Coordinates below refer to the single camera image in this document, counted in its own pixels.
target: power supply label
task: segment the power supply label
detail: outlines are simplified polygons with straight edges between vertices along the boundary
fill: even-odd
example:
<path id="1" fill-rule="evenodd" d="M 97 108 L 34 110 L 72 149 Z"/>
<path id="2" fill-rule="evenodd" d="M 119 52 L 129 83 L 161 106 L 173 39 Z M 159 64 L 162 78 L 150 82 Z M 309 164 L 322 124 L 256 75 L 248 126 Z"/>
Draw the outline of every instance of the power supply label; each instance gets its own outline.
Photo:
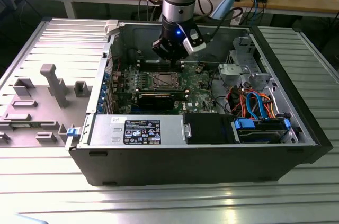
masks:
<path id="1" fill-rule="evenodd" d="M 160 121 L 125 121 L 123 142 L 125 145 L 161 144 Z"/>

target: metal bracket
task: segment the metal bracket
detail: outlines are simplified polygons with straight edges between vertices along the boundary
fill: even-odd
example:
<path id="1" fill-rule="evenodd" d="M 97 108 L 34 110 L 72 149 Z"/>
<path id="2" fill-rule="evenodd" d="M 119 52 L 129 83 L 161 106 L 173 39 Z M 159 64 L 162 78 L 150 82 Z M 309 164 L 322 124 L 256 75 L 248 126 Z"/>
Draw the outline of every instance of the metal bracket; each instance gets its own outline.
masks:
<path id="1" fill-rule="evenodd" d="M 190 124 L 184 124 L 184 134 L 185 134 L 185 138 L 190 138 L 192 136 Z"/>
<path id="2" fill-rule="evenodd" d="M 70 149 L 73 147 L 72 144 L 74 139 L 75 137 L 67 137 L 67 141 L 65 143 L 66 151 L 70 151 Z"/>
<path id="3" fill-rule="evenodd" d="M 104 44 L 104 47 L 103 47 L 103 49 L 102 49 L 102 52 L 103 53 L 106 53 L 107 55 L 109 54 L 109 52 L 110 52 L 110 48 L 111 48 L 111 43 L 105 43 Z"/>
<path id="4" fill-rule="evenodd" d="M 252 85 L 253 89 L 257 89 L 257 91 L 262 91 L 264 87 L 267 86 L 267 83 L 271 80 L 271 78 L 271 74 L 252 73 L 250 74 L 248 81 Z"/>
<path id="5" fill-rule="evenodd" d="M 233 41 L 233 46 L 240 53 L 253 54 L 256 47 L 250 37 L 237 37 Z"/>
<path id="6" fill-rule="evenodd" d="M 94 114 L 88 114 L 85 118 L 80 144 L 88 144 L 92 127 L 94 125 Z"/>
<path id="7" fill-rule="evenodd" d="M 298 137 L 292 128 L 290 128 L 290 130 L 284 136 L 282 136 L 280 140 L 285 144 L 293 144 L 299 142 Z"/>
<path id="8" fill-rule="evenodd" d="M 114 20 L 114 19 L 107 20 L 106 25 L 105 25 L 106 36 L 111 36 L 118 32 L 119 32 L 119 21 Z"/>

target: slotted aluminum surface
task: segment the slotted aluminum surface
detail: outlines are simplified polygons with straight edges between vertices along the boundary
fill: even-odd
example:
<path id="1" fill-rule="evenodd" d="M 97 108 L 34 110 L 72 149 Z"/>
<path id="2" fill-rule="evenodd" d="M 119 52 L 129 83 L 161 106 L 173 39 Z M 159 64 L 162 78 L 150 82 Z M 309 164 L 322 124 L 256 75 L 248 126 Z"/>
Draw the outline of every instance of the slotted aluminum surface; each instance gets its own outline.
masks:
<path id="1" fill-rule="evenodd" d="M 302 33 L 260 31 L 330 140 L 339 139 L 339 75 Z"/>
<path id="2" fill-rule="evenodd" d="M 18 77 L 29 77 L 34 85 L 48 85 L 40 74 L 43 64 L 53 63 L 65 85 L 86 81 L 92 86 L 107 43 L 104 20 L 52 19 L 42 22 L 14 61 L 6 80 L 1 80 L 0 116 L 12 101 L 12 85 Z"/>
<path id="3" fill-rule="evenodd" d="M 300 91 L 312 92 L 305 82 L 298 83 Z M 307 92 L 303 96 L 310 98 Z M 318 101 L 324 96 L 312 92 Z M 0 211 L 57 224 L 338 222 L 338 132 L 338 126 L 326 129 L 334 149 L 319 161 L 265 183 L 93 187 L 64 148 L 0 148 Z"/>

